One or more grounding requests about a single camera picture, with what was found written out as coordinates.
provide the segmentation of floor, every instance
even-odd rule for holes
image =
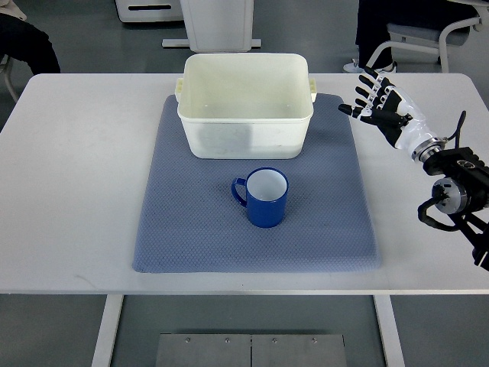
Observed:
[[[160,45],[163,38],[185,38],[183,22],[123,24],[112,0],[16,3],[30,23],[50,35],[64,73],[181,73],[193,54]],[[310,73],[340,73],[343,63],[357,56],[357,3],[255,0],[254,38],[263,44],[252,52],[301,54]],[[451,51],[450,67],[472,78],[489,107],[488,41],[489,30],[473,33]],[[431,56],[394,56],[401,73],[440,71]],[[30,78],[27,65],[15,63],[16,90],[21,93]],[[0,84],[0,128],[14,107]],[[0,366],[90,365],[104,301],[103,296],[0,296]],[[488,296],[396,296],[393,308],[406,366],[487,364]],[[343,333],[349,367],[385,365],[369,297],[128,297],[112,365],[154,365],[159,333],[181,330]]]

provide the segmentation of mug rim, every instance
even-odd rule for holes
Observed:
[[[282,195],[280,195],[278,198],[276,199],[273,199],[273,200],[261,200],[261,199],[258,199],[257,197],[255,197],[248,189],[248,180],[249,178],[253,175],[253,174],[256,174],[258,171],[265,171],[265,170],[268,170],[268,171],[275,171],[277,172],[280,176],[282,176],[285,180],[285,191],[282,193]],[[246,177],[246,184],[245,184],[245,187],[246,187],[246,190],[249,192],[249,194],[256,200],[260,200],[260,201],[263,201],[263,202],[266,202],[266,203],[274,203],[280,199],[282,199],[285,195],[287,195],[287,193],[289,192],[289,179],[287,178],[287,176],[279,169],[277,168],[274,168],[274,167],[259,167],[255,170],[253,170],[252,172],[250,172],[250,174]]]

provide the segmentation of mug handle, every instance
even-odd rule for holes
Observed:
[[[246,187],[246,180],[244,178],[235,178],[234,181],[232,181],[232,184],[231,184],[231,192],[232,192],[232,196],[235,197],[236,201],[238,201],[238,203],[240,203],[242,206],[246,207],[246,200],[243,199],[238,191],[236,190],[236,185],[241,185],[241,186],[245,186]]]

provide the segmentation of blue mug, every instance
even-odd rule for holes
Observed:
[[[238,194],[237,186],[246,188],[245,199]],[[271,167],[258,168],[246,179],[235,178],[231,185],[232,196],[246,208],[250,222],[261,228],[274,227],[282,221],[288,191],[285,174]]]

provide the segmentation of blue textured mat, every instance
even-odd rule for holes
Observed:
[[[319,94],[303,151],[289,160],[192,155],[175,96],[164,104],[133,269],[153,273],[368,271],[381,263],[348,117]],[[283,222],[253,226],[231,195],[257,167],[290,182]]]

